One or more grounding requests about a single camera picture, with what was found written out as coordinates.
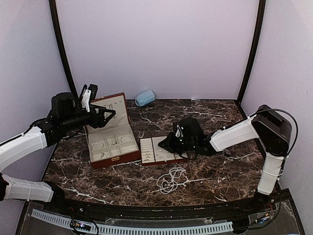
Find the small red jewelry tray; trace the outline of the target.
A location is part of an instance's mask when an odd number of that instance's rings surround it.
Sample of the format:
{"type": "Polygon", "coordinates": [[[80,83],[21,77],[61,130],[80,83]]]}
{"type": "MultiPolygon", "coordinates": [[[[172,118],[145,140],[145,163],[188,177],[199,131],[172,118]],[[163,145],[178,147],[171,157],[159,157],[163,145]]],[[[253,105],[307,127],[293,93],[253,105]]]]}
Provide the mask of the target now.
{"type": "Polygon", "coordinates": [[[166,137],[163,136],[144,138],[140,140],[141,163],[143,166],[173,164],[187,161],[178,154],[170,153],[159,147],[159,142],[165,139],[166,137]]]}

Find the large red jewelry box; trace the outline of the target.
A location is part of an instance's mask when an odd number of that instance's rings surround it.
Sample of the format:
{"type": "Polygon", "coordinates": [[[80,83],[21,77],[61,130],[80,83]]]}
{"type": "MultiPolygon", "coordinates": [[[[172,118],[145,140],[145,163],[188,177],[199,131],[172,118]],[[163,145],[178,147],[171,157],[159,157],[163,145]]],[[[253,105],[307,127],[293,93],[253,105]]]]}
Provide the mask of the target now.
{"type": "Polygon", "coordinates": [[[92,168],[100,169],[139,160],[141,153],[130,126],[125,94],[98,98],[91,104],[116,111],[116,115],[105,127],[96,129],[91,126],[85,127],[92,168]],[[125,152],[128,147],[135,147],[137,151],[125,152]]]}

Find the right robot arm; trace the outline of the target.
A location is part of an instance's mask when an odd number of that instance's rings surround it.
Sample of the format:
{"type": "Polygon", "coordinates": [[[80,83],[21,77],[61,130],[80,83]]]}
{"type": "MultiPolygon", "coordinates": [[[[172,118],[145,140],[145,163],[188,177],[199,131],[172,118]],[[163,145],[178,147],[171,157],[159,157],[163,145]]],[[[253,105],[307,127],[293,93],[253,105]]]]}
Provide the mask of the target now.
{"type": "Polygon", "coordinates": [[[211,157],[229,147],[254,140],[261,151],[264,165],[249,207],[253,212],[261,212],[270,202],[270,195],[296,143],[291,141],[292,124],[283,114],[294,118],[285,110],[261,105],[243,120],[210,134],[204,133],[197,119],[184,118],[173,124],[173,130],[158,146],[174,154],[193,151],[197,155],[211,157]]]}

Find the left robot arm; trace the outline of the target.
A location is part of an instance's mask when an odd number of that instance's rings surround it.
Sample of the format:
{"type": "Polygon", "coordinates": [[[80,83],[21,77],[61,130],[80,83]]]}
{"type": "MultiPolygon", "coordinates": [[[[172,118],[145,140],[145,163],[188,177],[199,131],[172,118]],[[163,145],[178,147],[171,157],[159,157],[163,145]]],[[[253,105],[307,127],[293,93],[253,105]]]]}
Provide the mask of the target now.
{"type": "MultiPolygon", "coordinates": [[[[83,90],[79,98],[65,92],[51,99],[51,110],[46,118],[30,124],[23,133],[0,144],[0,169],[4,171],[13,163],[44,148],[51,147],[70,131],[86,125],[104,127],[116,114],[113,109],[92,105],[95,92],[83,90]]],[[[49,202],[58,213],[66,213],[69,203],[64,192],[52,182],[34,182],[0,175],[0,199],[49,202]]]]}

